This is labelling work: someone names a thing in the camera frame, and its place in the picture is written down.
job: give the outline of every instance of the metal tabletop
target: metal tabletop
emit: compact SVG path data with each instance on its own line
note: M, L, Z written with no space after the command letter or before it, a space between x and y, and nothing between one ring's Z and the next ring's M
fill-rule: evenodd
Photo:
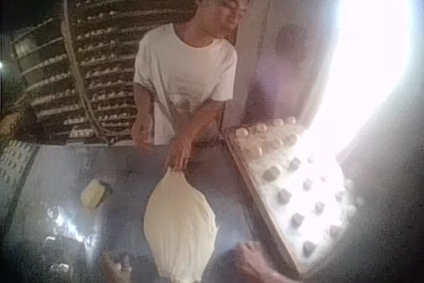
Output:
M101 253L112 251L130 254L137 282L158 281L143 219L148 198L164 176L165 155L162 147L141 155L129 146L42 146L3 242L7 266L23 281L28 276L31 282L34 277L96 282L101 281ZM113 194L89 211L80 196L93 178L108 183ZM236 282L229 251L258 238L231 156L222 145L204 148L186 178L204 193L219 226L202 282Z

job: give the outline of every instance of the man's arm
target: man's arm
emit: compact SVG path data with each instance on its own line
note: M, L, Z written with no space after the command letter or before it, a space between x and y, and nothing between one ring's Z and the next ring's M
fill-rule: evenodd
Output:
M137 116L131 129L131 136L138 149L148 150L153 95L142 85L134 83L134 101L137 108Z
M187 166L191 145L199 133L217 118L224 106L222 101L207 100L194 114L182 132L171 142L166 167L180 170Z

